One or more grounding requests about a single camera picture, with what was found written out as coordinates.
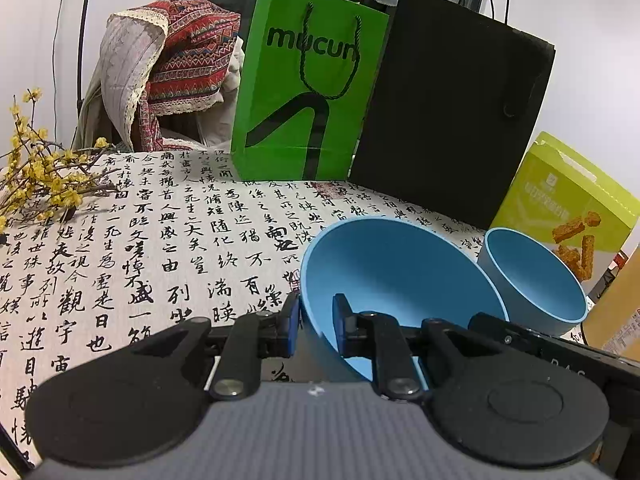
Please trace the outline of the blue bowl top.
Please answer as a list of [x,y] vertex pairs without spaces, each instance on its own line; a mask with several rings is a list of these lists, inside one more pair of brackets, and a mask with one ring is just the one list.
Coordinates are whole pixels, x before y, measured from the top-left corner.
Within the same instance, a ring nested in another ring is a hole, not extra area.
[[371,377],[367,360],[343,359],[337,351],[332,318],[337,294],[356,312],[389,314],[411,327],[426,318],[465,327],[478,312],[509,317],[487,274],[446,238],[397,219],[336,222],[306,248],[299,271],[310,359],[336,382]]

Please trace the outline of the blue bowl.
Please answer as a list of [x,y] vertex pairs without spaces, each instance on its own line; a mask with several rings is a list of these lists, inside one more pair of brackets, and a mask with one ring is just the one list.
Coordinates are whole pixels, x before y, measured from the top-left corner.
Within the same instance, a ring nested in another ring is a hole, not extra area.
[[477,264],[494,283],[512,323],[561,336],[585,321],[582,285],[558,256],[528,235],[508,228],[487,231]]
[[336,222],[306,248],[299,271],[310,359],[336,382],[371,377],[367,360],[343,359],[337,351],[332,318],[337,294],[356,312],[389,314],[411,327],[426,318],[465,327],[478,312],[509,317],[487,274],[446,238],[397,219]]

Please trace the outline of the blue bowl back right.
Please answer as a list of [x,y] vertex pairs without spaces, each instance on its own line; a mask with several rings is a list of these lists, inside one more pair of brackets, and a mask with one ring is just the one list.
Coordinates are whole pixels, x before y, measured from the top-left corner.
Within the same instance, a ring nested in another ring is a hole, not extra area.
[[582,285],[558,256],[528,235],[508,228],[487,231],[477,264],[494,283],[512,323],[561,336],[585,321]]

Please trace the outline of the yellow thermos jug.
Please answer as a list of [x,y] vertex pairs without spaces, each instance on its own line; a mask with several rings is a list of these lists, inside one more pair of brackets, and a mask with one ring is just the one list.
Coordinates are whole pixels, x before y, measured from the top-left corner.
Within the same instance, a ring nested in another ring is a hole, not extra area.
[[586,344],[640,360],[640,256],[636,248],[582,322]]

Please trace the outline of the yellow-green snack box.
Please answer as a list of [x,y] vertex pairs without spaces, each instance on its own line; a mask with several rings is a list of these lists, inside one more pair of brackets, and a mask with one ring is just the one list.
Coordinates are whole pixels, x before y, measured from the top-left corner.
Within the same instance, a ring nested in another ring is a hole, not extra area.
[[639,219],[639,200],[549,133],[536,137],[491,225],[546,245],[591,292]]

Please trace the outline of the black paper bag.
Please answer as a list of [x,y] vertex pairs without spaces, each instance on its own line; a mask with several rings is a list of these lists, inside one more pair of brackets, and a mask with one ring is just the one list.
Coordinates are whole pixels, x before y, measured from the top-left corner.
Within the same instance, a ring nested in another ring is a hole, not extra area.
[[350,182],[488,229],[554,56],[547,41],[449,0],[398,0]]

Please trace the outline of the yellow flower branch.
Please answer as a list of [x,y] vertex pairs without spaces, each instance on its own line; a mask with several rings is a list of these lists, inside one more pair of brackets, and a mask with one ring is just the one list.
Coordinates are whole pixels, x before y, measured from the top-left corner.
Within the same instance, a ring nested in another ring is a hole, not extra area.
[[104,168],[113,145],[99,138],[72,150],[36,125],[38,87],[28,88],[10,106],[10,149],[1,155],[1,234],[14,224],[67,222],[90,197],[119,192],[113,170]]

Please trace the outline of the green mucun paper bag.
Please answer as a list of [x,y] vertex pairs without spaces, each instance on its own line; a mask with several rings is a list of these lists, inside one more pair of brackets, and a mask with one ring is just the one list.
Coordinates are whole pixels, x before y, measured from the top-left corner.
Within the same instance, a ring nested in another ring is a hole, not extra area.
[[231,141],[242,180],[346,179],[387,23],[349,0],[256,0]]

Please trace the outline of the patterned red blanket pile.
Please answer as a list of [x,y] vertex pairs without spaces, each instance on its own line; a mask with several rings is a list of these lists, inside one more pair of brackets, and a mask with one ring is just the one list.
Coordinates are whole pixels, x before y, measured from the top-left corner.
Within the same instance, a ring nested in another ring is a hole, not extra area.
[[157,0],[112,14],[73,148],[99,138],[133,152],[229,151],[244,63],[239,13]]

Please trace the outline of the studio lamp on stand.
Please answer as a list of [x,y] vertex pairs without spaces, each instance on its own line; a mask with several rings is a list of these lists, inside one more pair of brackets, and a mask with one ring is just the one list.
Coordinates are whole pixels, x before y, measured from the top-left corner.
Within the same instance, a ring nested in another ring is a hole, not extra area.
[[62,76],[70,76],[70,40],[66,39],[65,44],[61,44],[60,36],[61,27],[68,20],[64,18],[65,12],[78,11],[78,31],[75,50],[75,87],[74,87],[74,121],[76,122],[81,110],[82,102],[84,102],[84,90],[82,90],[82,83],[84,82],[84,57],[85,57],[85,42],[86,42],[86,29],[88,22],[90,0],[58,0],[58,10],[56,11],[55,26],[52,36],[51,44],[51,74],[53,84],[53,117],[54,117],[54,133],[57,139],[62,138],[63,133],[69,133],[70,127],[61,128],[60,119],[62,117],[62,106],[65,105],[70,110],[70,98],[67,98],[65,102],[58,99],[60,94],[60,85]]

